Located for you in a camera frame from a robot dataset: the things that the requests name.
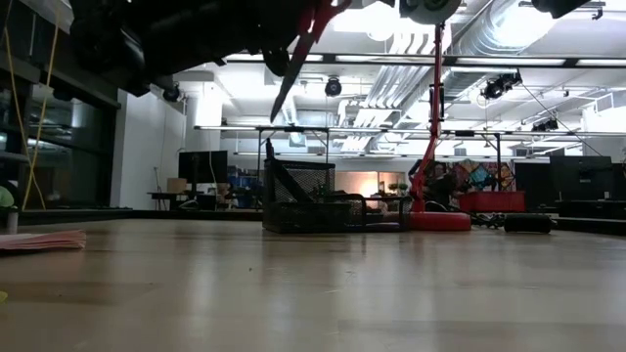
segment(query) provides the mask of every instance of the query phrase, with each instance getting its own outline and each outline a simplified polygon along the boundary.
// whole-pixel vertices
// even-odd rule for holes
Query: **pink paper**
[[[86,244],[87,235],[84,231],[0,236],[0,250],[82,249]]]

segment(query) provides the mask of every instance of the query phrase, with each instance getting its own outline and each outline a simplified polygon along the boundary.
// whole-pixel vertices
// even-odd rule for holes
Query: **fluorescent light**
[[[388,55],[337,55],[339,63],[372,63],[372,64],[404,64],[404,65],[434,65],[434,57],[416,56],[388,56]]]
[[[562,66],[565,59],[542,58],[459,58],[460,65],[502,65],[502,66]]]
[[[515,68],[497,67],[450,67],[454,73],[517,73]]]
[[[626,66],[623,59],[583,59],[578,61],[577,66]]]
[[[330,128],[331,132],[380,133],[380,128]]]
[[[422,129],[422,130],[417,130],[417,129],[394,129],[394,130],[389,130],[389,132],[393,132],[393,133],[411,133],[411,134],[430,134],[430,131]]]
[[[257,152],[233,152],[233,155],[258,156],[258,153]]]
[[[323,55],[309,55],[306,57],[307,62],[321,62],[324,59]]]
[[[226,61],[228,62],[229,60],[261,62],[263,61],[263,56],[250,54],[233,54],[226,57]]]
[[[256,127],[251,126],[196,126],[196,129],[210,131],[254,131]]]
[[[309,55],[306,57],[307,62],[321,62],[324,59],[323,55]],[[233,61],[245,61],[245,62],[262,62],[264,61],[262,55],[249,55],[249,54],[233,54],[226,57],[226,62]]]

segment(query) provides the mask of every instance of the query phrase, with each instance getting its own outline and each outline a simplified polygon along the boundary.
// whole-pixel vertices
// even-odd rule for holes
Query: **table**
[[[156,200],[157,210],[161,210],[160,202],[162,200],[169,200],[169,209],[165,209],[169,211],[176,210],[176,208],[178,207],[179,197],[187,196],[186,194],[174,194],[174,193],[164,193],[164,192],[148,192],[148,195],[150,195],[153,200]]]

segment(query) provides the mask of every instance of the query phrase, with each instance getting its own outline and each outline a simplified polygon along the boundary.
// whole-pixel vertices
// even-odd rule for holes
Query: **spotlight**
[[[334,98],[341,94],[341,83],[339,83],[339,78],[331,77],[329,78],[329,82],[326,84],[326,95],[327,97]]]
[[[559,122],[556,121],[555,119],[550,119],[550,121],[546,122],[546,129],[548,130],[558,130],[559,129]]]
[[[481,92],[481,95],[487,100],[499,99],[520,83],[523,83],[523,80],[519,70],[517,73],[501,74],[497,79],[487,81],[487,86]]]
[[[169,103],[178,103],[182,97],[178,83],[174,85],[174,88],[163,90],[163,98]]]

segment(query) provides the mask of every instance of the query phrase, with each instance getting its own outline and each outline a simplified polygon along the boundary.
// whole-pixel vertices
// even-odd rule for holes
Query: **wooden floor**
[[[124,220],[84,251],[0,256],[0,350],[626,350],[626,240],[586,234],[278,237]]]

